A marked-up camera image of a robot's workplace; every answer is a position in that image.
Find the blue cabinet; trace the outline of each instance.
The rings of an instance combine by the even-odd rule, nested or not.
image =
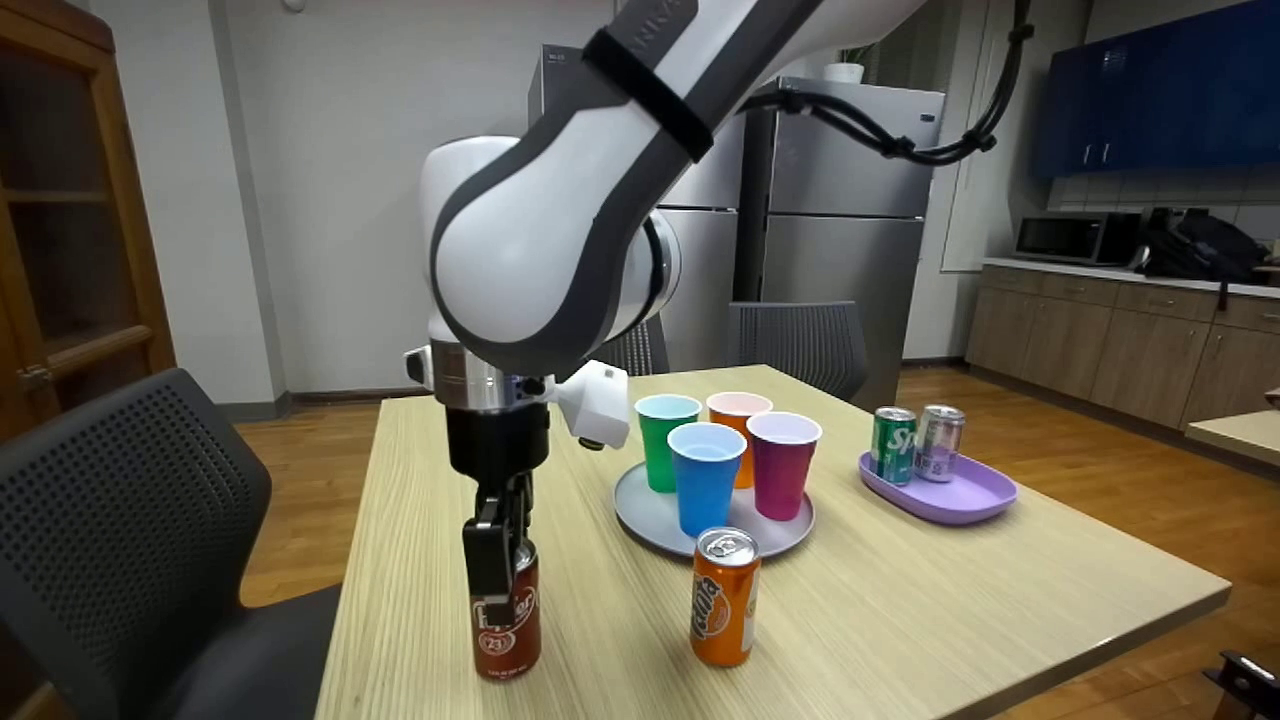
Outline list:
[[[1280,0],[1053,54],[1031,171],[1280,164]]]

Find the green soda can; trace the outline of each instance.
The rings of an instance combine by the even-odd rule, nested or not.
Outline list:
[[[886,478],[910,485],[917,477],[917,413],[875,407],[872,456]]]

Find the orange cup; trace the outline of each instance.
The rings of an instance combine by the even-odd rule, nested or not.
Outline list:
[[[773,401],[758,390],[718,390],[709,396],[709,413],[714,413],[714,422],[729,422],[750,436],[750,419],[758,413],[773,413]],[[738,462],[731,486],[758,486],[751,444],[750,444],[750,456]]]

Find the green cup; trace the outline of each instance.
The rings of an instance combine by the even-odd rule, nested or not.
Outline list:
[[[643,436],[643,468],[649,468],[649,486],[652,490],[675,490],[675,460],[674,460],[674,429],[692,422],[706,413],[701,401],[660,390],[660,396],[639,396],[637,417],[639,417],[639,436]]]

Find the blue cup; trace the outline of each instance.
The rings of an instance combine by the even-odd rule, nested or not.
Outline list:
[[[706,528],[726,528],[750,438],[726,422],[679,422],[667,444],[675,460],[679,531],[701,535]]]

